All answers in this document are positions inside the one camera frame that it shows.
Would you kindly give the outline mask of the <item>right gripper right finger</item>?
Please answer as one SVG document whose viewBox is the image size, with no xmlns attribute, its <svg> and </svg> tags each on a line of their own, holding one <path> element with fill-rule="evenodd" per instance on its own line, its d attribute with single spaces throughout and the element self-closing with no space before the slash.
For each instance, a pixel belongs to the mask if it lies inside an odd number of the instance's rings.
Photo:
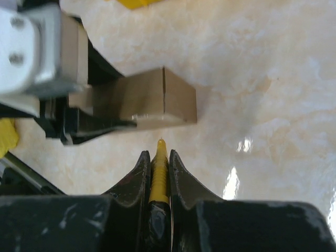
<svg viewBox="0 0 336 252">
<path fill-rule="evenodd" d="M 172 150 L 173 251 L 335 251 L 320 211 L 305 202 L 224 200 Z"/>
</svg>

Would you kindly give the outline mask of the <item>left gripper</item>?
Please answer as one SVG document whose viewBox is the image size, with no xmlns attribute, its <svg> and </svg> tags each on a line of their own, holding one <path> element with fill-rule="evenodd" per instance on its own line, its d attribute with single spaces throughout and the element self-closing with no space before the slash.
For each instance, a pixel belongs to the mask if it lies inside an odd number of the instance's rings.
<svg viewBox="0 0 336 252">
<path fill-rule="evenodd" d="M 68 76 L 75 83 L 103 85 L 123 77 L 93 46 L 80 17 L 68 17 Z M 78 145 L 114 131 L 135 129 L 131 120 L 102 119 L 70 108 L 64 99 L 41 101 L 38 115 L 1 104 L 1 118 L 31 118 L 47 138 L 64 139 L 64 145 Z"/>
</svg>

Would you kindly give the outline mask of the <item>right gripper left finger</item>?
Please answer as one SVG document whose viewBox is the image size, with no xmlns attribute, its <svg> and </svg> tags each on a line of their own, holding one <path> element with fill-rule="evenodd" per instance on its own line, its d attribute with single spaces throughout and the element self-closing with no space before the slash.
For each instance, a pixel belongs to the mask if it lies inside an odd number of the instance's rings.
<svg viewBox="0 0 336 252">
<path fill-rule="evenodd" d="M 144 251 L 150 155 L 98 195 L 1 196 L 1 251 Z"/>
</svg>

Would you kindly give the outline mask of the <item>yellow utility knife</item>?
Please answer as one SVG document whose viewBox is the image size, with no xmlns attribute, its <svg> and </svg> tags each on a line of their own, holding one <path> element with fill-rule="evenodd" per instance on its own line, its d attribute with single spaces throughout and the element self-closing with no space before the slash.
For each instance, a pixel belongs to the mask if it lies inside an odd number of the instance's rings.
<svg viewBox="0 0 336 252">
<path fill-rule="evenodd" d="M 151 162 L 151 190 L 145 229 L 146 251 L 171 250 L 171 210 L 169 191 L 169 162 L 166 143 L 159 139 Z"/>
</svg>

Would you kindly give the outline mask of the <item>brown cardboard express box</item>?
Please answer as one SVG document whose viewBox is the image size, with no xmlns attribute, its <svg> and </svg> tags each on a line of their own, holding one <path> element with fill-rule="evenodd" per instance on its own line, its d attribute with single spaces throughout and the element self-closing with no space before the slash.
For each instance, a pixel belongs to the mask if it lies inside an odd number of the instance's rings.
<svg viewBox="0 0 336 252">
<path fill-rule="evenodd" d="M 197 123 L 195 88 L 165 67 L 88 87 L 71 94 L 69 105 L 98 118 L 134 121 L 137 130 Z"/>
</svg>

